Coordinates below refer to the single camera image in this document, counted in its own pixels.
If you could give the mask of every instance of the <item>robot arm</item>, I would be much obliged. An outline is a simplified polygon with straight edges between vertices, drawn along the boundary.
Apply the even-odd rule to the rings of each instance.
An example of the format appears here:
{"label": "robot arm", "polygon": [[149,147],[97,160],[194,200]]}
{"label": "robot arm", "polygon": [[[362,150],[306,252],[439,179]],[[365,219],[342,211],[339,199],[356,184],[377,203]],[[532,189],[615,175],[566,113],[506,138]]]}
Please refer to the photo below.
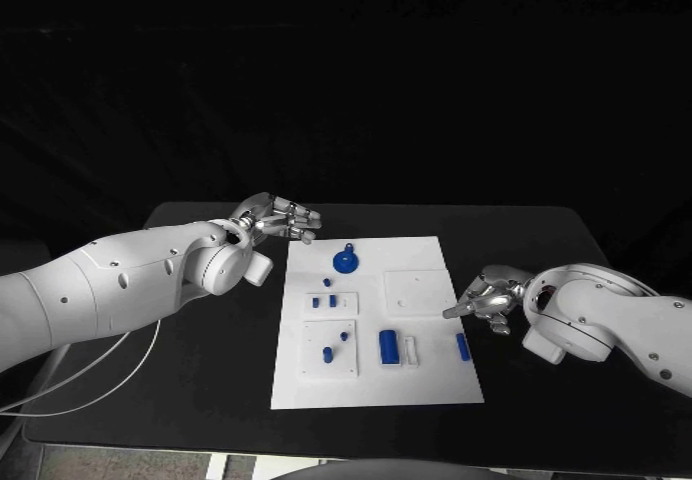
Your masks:
{"label": "robot arm", "polygon": [[638,280],[590,264],[535,277],[486,267],[465,295],[447,318],[475,313],[493,331],[509,334],[504,314],[522,304],[531,323],[524,346],[545,360],[558,364],[568,352],[603,362],[619,347],[649,378],[692,396],[690,300],[659,296]]}
{"label": "robot arm", "polygon": [[62,345],[136,330],[245,278],[261,286],[267,235],[310,243],[320,216],[267,193],[228,220],[96,240],[34,270],[0,277],[0,372]]}

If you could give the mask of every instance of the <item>cable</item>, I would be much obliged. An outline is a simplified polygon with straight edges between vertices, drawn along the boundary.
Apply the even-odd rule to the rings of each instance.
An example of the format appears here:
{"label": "cable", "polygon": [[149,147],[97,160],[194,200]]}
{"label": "cable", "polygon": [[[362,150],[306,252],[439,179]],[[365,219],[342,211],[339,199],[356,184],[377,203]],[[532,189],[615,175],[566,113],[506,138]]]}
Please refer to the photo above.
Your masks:
{"label": "cable", "polygon": [[26,397],[23,400],[16,401],[15,403],[10,403],[10,405],[6,405],[3,408],[0,408],[0,413],[6,412],[8,410],[13,409],[15,407],[19,407],[25,403],[29,403],[32,400],[36,400],[44,395],[48,395],[51,392],[58,390],[64,385],[67,385],[77,377],[80,377],[80,375],[83,375],[93,367],[97,366],[97,364],[101,362],[101,360],[111,354],[111,352],[120,346],[120,344],[123,343],[123,340],[126,340],[129,335],[130,335],[130,332],[127,332],[123,335],[123,337],[120,337],[120,340],[116,342],[113,347],[107,350],[107,352],[71,377],[68,377],[62,382],[57,383],[51,388],[47,388],[45,390],[42,390],[39,393],[36,393],[31,397]]}
{"label": "cable", "polygon": [[130,372],[130,375],[124,378],[124,380],[116,385],[116,387],[111,388],[111,390],[109,390],[100,397],[97,397],[91,402],[85,403],[84,405],[81,405],[80,407],[75,407],[75,408],[71,408],[70,410],[64,410],[62,412],[52,412],[52,413],[6,413],[5,410],[8,408],[12,408],[12,407],[5,407],[3,409],[0,409],[0,416],[6,416],[6,417],[31,417],[31,418],[39,418],[39,417],[54,417],[57,415],[65,415],[67,413],[72,413],[72,412],[77,412],[78,410],[81,410],[83,408],[87,408],[88,406],[94,405],[98,401],[101,401],[126,383],[127,381],[130,380],[130,378],[133,377],[133,375],[137,373],[137,371],[140,370],[140,367],[142,365],[145,364],[145,361],[147,360],[147,357],[149,357],[149,354],[152,353],[152,349],[155,348],[155,343],[156,343],[156,338],[159,337],[159,329],[162,327],[162,320],[158,320],[156,322],[156,330],[155,330],[155,336],[152,338],[152,343],[149,345],[149,348],[147,348],[147,351],[145,353],[145,356],[142,357],[142,360],[140,360],[140,363],[137,364],[137,366],[134,367],[134,370]]}

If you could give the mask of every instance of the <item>robotic hand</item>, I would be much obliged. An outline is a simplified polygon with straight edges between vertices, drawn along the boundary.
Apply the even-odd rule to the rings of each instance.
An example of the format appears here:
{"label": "robotic hand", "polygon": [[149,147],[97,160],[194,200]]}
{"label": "robotic hand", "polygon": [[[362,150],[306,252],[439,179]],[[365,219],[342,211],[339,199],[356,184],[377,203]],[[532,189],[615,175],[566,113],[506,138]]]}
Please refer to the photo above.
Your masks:
{"label": "robotic hand", "polygon": [[261,193],[230,219],[101,238],[34,270],[0,277],[0,372],[62,345],[136,330],[245,278],[261,286],[267,235],[315,239],[320,215]]}
{"label": "robotic hand", "polygon": [[603,362],[617,346],[649,378],[692,396],[692,301],[662,297],[609,268],[574,264],[537,276],[489,266],[446,318],[476,314],[509,335],[517,305],[531,323],[524,346],[551,363],[566,352]]}

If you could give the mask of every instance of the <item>table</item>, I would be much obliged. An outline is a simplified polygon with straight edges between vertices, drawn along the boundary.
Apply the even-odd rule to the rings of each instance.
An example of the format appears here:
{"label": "table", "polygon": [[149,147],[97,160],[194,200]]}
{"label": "table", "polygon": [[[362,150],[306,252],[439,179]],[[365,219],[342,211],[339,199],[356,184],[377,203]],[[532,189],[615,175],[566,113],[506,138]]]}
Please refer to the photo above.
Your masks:
{"label": "table", "polygon": [[[231,203],[168,203],[147,226],[224,218]],[[456,291],[485,265],[540,272],[607,260],[577,214],[564,208],[309,205],[323,214],[319,238],[437,235]],[[692,399],[649,381],[616,350],[603,364],[568,356],[545,362],[512,336],[467,317],[465,329],[483,405],[270,410],[287,244],[258,250],[274,260],[261,288],[243,282],[194,301],[162,325],[142,371],[98,404],[32,419],[36,442],[186,451],[407,457],[470,466],[692,475]],[[38,402],[35,411],[80,405],[127,375],[149,346],[137,331],[103,364]],[[58,378],[94,359],[113,339],[72,346]]]}

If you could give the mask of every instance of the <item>blue battery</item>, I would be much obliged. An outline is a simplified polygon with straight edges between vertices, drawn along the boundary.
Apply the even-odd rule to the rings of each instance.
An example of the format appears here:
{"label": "blue battery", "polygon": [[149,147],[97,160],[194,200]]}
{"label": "blue battery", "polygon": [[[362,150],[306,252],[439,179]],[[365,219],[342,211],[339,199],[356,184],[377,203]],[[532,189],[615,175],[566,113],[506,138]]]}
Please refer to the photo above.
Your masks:
{"label": "blue battery", "polygon": [[397,332],[394,330],[382,330],[380,332],[380,356],[382,365],[400,364],[400,347],[397,345]]}
{"label": "blue battery", "polygon": [[472,355],[469,354],[469,345],[466,344],[466,336],[463,333],[457,333],[457,345],[462,360],[467,362],[472,359]]}
{"label": "blue battery", "polygon": [[335,359],[335,353],[332,352],[332,347],[325,347],[325,350],[322,351],[322,356],[325,358],[325,363],[332,363],[332,360]]}

